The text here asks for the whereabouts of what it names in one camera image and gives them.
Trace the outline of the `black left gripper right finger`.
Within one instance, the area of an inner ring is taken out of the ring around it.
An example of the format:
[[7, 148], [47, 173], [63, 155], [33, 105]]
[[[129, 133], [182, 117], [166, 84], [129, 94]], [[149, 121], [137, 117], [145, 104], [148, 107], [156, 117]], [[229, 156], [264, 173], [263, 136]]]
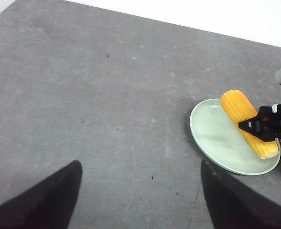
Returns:
[[281, 206], [202, 160], [204, 197], [216, 229], [281, 229]]

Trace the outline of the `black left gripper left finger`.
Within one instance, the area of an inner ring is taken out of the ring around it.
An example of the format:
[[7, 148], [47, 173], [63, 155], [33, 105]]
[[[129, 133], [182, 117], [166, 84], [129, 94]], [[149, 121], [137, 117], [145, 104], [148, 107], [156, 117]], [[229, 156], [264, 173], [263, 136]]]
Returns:
[[0, 229], [66, 229], [82, 180], [74, 160], [35, 186], [0, 205]]

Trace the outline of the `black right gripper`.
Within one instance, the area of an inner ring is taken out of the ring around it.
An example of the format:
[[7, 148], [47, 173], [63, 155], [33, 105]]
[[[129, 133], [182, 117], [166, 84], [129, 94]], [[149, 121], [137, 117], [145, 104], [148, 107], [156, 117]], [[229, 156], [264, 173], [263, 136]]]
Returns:
[[[270, 121], [275, 121], [272, 128]], [[281, 104], [261, 106], [256, 116], [238, 123], [238, 127], [264, 142], [281, 139]]]

